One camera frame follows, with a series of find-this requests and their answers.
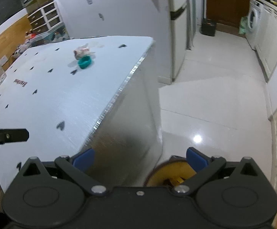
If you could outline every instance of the black bin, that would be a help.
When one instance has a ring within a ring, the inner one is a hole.
[[[216,22],[210,19],[203,19],[201,33],[208,36],[215,36]]]

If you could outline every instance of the green plastic bag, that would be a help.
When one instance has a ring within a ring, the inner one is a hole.
[[[242,17],[240,20],[240,25],[239,25],[239,34],[245,34],[246,33],[246,25],[248,23],[248,17]]]

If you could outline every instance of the crumpled plastic wrapper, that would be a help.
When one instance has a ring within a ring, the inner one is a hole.
[[[95,52],[91,52],[88,45],[89,44],[87,43],[87,44],[80,46],[74,50],[74,55],[77,60],[80,60],[81,58],[83,58],[85,56],[90,56],[92,59],[94,58]]]

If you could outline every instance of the power outlet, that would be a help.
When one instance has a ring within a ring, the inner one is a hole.
[[[3,66],[3,64],[5,64],[8,61],[8,58],[6,57],[6,55],[4,55],[1,59],[0,59],[0,66]]]

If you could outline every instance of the silver bolt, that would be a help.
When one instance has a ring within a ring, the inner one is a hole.
[[[145,194],[145,192],[144,192],[144,191],[137,191],[136,194],[137,194],[138,196],[143,196],[143,195]]]
[[[106,187],[103,185],[95,185],[91,188],[91,191],[95,194],[102,194],[106,191]]]
[[[178,185],[174,189],[176,192],[181,194],[187,193],[190,190],[190,188],[186,185]]]

